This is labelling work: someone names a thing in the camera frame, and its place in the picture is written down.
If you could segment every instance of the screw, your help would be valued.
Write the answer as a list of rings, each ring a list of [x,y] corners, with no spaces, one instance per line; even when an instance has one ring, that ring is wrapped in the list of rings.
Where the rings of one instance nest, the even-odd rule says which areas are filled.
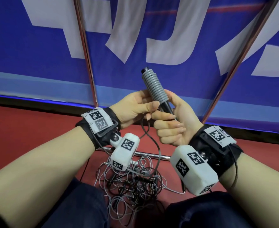
[[[117,141],[119,139],[119,137],[117,136],[117,134],[113,135],[113,141]]]

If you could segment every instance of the person's right hand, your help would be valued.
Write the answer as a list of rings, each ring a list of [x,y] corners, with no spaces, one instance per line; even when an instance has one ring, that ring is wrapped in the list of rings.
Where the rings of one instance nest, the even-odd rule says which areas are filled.
[[[171,91],[165,90],[165,92],[169,101],[175,106],[173,113],[179,121],[167,121],[172,120],[172,115],[157,110],[151,114],[151,118],[156,120],[154,128],[161,143],[174,146],[188,145],[203,124],[187,102]]]

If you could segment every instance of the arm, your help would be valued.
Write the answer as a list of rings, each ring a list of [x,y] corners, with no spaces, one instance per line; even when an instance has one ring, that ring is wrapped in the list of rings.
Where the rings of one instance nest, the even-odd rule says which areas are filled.
[[[123,129],[159,104],[151,102],[148,91],[139,91],[110,108]],[[77,126],[5,166],[0,170],[1,217],[11,227],[35,227],[94,150],[88,135]]]
[[[163,144],[187,145],[203,124],[185,101],[170,91],[166,93],[180,122],[166,121],[170,119],[169,114],[155,111],[154,128]],[[235,187],[230,189],[235,177],[234,165],[220,177],[220,182],[259,227],[279,227],[279,172],[244,153],[237,164]]]

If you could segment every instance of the dark blue pants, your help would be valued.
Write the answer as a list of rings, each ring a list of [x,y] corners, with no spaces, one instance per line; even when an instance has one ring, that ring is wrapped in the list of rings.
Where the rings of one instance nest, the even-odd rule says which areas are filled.
[[[212,192],[172,203],[159,217],[145,212],[135,227],[253,228],[256,227],[233,198]],[[37,227],[110,227],[105,198],[99,189],[73,179],[62,197]]]

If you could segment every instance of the person's left hand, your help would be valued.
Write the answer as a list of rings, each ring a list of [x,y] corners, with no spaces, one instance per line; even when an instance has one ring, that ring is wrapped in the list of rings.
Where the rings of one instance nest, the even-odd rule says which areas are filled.
[[[149,113],[156,111],[159,106],[160,102],[152,101],[148,90],[141,90],[127,95],[110,108],[121,122],[121,129],[124,129],[143,118],[146,113],[145,118],[149,120]]]

